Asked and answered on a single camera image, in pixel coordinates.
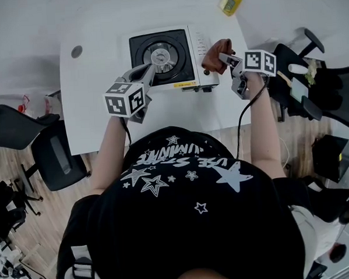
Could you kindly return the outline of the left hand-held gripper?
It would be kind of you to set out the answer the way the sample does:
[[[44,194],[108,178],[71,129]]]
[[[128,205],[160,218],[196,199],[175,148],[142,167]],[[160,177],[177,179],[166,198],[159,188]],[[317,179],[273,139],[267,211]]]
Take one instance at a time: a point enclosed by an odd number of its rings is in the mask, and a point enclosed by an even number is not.
[[[147,63],[136,66],[125,72],[122,77],[118,77],[103,95],[107,112],[111,116],[141,124],[151,102],[147,93],[155,74],[155,65]]]

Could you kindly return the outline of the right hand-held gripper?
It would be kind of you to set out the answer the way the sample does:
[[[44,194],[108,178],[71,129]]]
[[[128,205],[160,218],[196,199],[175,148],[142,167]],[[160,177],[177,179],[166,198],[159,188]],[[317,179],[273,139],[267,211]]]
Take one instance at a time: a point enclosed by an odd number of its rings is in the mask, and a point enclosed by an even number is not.
[[[255,72],[266,77],[275,77],[276,56],[265,50],[250,50],[242,58],[230,54],[219,53],[218,58],[230,67],[232,76],[232,91],[241,99],[248,100],[246,74]]]

